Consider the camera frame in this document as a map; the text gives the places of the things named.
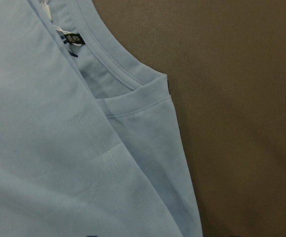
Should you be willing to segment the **light blue t-shirt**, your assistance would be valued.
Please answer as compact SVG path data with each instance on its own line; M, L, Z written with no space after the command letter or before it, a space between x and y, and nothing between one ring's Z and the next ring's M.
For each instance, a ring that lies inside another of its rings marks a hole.
M201 237L167 75L90 0L0 0L0 237Z

